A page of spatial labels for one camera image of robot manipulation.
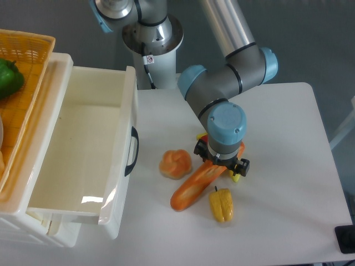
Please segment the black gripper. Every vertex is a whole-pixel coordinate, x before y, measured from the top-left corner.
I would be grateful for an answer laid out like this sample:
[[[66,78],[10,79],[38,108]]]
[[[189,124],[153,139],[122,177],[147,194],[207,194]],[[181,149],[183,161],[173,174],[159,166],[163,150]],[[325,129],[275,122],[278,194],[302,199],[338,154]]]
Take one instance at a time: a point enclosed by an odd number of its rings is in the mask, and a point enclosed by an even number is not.
[[[229,154],[218,153],[203,139],[199,139],[194,147],[194,154],[199,155],[202,161],[209,160],[213,165],[233,168],[233,176],[246,176],[250,169],[250,161],[245,158],[238,159],[240,147]]]

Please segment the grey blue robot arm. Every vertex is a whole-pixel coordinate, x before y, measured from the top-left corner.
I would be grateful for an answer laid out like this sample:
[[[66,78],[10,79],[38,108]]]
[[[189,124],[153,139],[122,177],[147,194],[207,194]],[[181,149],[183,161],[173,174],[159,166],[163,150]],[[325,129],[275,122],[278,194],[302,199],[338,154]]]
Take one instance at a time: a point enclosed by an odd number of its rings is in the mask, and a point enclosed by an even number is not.
[[[176,75],[176,50],[184,33],[168,13],[166,1],[90,1],[105,33],[122,30],[134,58],[138,88],[178,87],[207,132],[194,153],[234,174],[245,176],[250,163],[240,156],[246,115],[230,99],[271,80],[278,71],[275,54],[257,46],[236,1],[202,1],[225,65],[210,72],[193,65]]]

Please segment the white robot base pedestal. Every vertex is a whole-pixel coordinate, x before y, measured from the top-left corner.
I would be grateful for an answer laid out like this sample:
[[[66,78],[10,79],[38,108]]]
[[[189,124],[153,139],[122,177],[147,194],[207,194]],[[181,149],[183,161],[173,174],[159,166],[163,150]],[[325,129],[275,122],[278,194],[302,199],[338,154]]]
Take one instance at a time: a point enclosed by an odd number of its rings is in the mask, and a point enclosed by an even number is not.
[[[177,18],[169,14],[157,25],[136,22],[123,28],[122,37],[133,55],[139,90],[175,88],[176,51],[184,38]]]

